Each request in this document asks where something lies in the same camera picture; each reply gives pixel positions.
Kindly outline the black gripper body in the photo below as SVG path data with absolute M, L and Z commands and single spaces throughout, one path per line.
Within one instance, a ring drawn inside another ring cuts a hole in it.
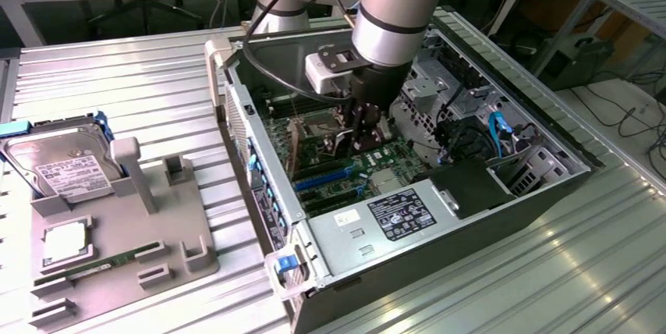
M 393 103 L 410 70 L 410 62 L 400 66 L 369 65 L 352 70 L 350 92 L 358 103 L 386 110 Z

